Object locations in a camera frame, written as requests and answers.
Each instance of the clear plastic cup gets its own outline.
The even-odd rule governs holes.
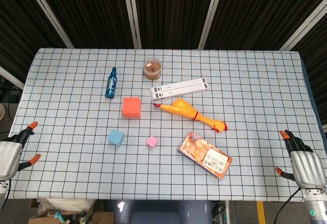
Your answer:
[[[144,63],[144,75],[149,80],[157,80],[161,76],[161,63],[158,59],[150,58]]]

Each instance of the red foam cube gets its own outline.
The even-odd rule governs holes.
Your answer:
[[[123,100],[123,116],[125,118],[141,117],[141,99],[139,97],[125,97]]]

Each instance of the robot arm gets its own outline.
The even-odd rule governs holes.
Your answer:
[[[311,224],[327,224],[327,195],[323,189],[327,181],[318,154],[292,132],[285,130],[280,134],[291,158],[293,173],[277,167],[277,174],[305,189],[304,201]]]
[[[35,164],[40,154],[37,154],[33,159],[19,163],[21,158],[22,149],[24,148],[30,135],[34,135],[34,128],[37,126],[37,122],[33,122],[22,130],[19,134],[8,137],[7,139],[0,141],[0,207],[4,206],[6,195],[8,198],[10,191],[10,181],[16,175],[17,171],[25,169]]]

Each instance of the brown liquid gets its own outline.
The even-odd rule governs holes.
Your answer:
[[[157,63],[154,61],[150,62],[150,63],[151,63],[151,66],[147,67],[145,65],[145,67],[144,67],[145,71],[149,72],[150,74],[144,72],[144,75],[149,80],[157,80],[161,76],[161,71],[159,73],[157,73],[161,69],[161,65],[160,65],[160,63]]]

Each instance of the blue spray bottle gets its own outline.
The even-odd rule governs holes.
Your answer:
[[[106,89],[107,98],[114,97],[114,92],[116,90],[116,83],[117,83],[116,68],[113,67],[107,83],[107,89]]]

